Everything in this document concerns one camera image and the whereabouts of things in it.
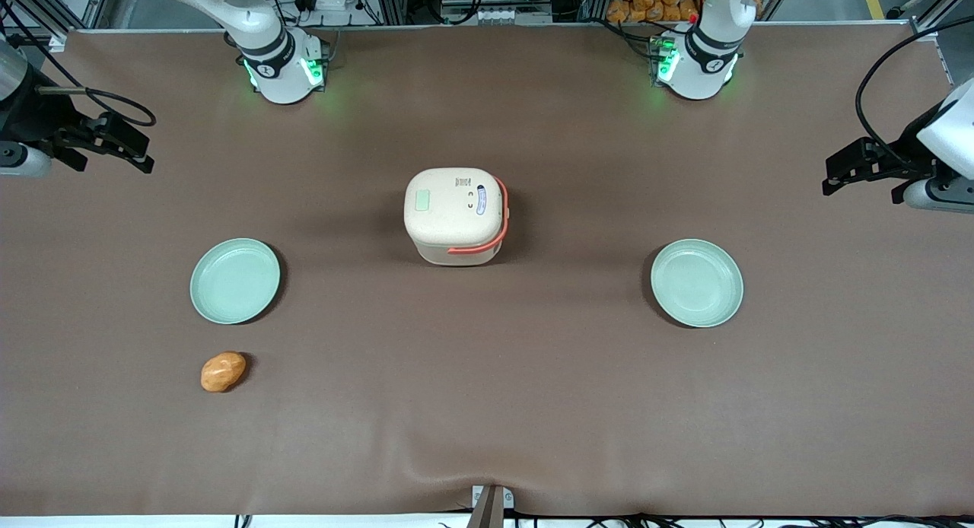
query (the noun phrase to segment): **table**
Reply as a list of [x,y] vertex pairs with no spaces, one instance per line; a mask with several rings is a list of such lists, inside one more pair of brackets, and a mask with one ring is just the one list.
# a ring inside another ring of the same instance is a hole
[[[908,31],[756,27],[697,103],[601,28],[351,32],[288,107],[218,33],[74,33],[80,80],[157,112],[156,170],[0,184],[0,511],[442,511],[497,482],[533,514],[970,513],[974,219],[819,186]],[[867,114],[892,138],[946,92],[915,43]],[[406,183],[444,165],[511,188],[490,265],[405,234]],[[223,327],[188,282],[230,237],[286,276]],[[651,299],[681,237],[740,264],[724,326]],[[250,378],[204,393],[224,350]]]

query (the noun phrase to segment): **white rice cooker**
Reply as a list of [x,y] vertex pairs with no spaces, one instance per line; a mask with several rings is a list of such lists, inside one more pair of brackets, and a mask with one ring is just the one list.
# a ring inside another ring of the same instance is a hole
[[508,233],[508,217],[508,189],[479,168],[431,168],[406,187],[406,232],[431,264],[490,261]]

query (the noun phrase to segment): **sticker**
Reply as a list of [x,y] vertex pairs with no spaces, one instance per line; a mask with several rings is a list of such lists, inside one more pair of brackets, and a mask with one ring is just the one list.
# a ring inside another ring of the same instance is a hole
[[477,214],[483,214],[487,210],[487,189],[477,186]]

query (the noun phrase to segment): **orange handle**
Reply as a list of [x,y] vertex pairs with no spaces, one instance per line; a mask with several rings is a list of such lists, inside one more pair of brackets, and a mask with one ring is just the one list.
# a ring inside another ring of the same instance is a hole
[[502,216],[504,216],[504,224],[501,224],[501,233],[498,233],[497,237],[494,237],[494,240],[490,241],[490,243],[481,244],[480,247],[447,248],[447,254],[480,254],[481,252],[487,252],[491,248],[494,248],[500,244],[500,242],[504,240],[504,237],[507,236],[508,216],[511,215],[511,213],[508,212],[508,188],[505,187],[504,182],[502,182],[500,178],[494,177],[494,179],[497,180],[498,185],[501,186],[501,197],[504,198],[504,214],[502,214]]

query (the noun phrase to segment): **plate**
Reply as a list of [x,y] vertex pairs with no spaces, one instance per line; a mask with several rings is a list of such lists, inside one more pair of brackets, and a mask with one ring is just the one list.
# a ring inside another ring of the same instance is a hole
[[243,323],[262,312],[281,284],[271,247],[254,239],[217,244],[199,259],[189,281],[193,307],[218,324]]
[[744,299],[734,258],[706,240],[669,243],[653,261],[653,295],[673,319],[706,328],[726,323]]

